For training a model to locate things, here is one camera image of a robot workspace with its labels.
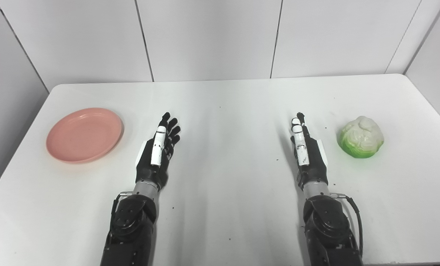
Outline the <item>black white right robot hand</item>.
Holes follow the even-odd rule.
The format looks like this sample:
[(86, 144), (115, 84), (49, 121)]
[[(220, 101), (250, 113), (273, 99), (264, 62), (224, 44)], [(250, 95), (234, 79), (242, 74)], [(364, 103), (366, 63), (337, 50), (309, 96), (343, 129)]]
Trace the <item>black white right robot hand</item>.
[(327, 167), (319, 142), (312, 138), (301, 112), (291, 120), (291, 142), (298, 165), (298, 187), (305, 192), (308, 187), (315, 190), (328, 186)]

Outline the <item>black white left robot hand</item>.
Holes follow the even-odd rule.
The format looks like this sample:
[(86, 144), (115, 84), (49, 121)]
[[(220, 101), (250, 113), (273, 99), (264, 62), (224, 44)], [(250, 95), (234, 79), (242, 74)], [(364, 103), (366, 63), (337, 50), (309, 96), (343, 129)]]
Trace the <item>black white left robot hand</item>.
[(174, 147), (179, 142), (181, 131), (178, 119), (166, 112), (154, 136), (144, 142), (136, 165), (136, 182), (153, 183), (162, 190), (168, 181), (168, 166), (174, 155)]

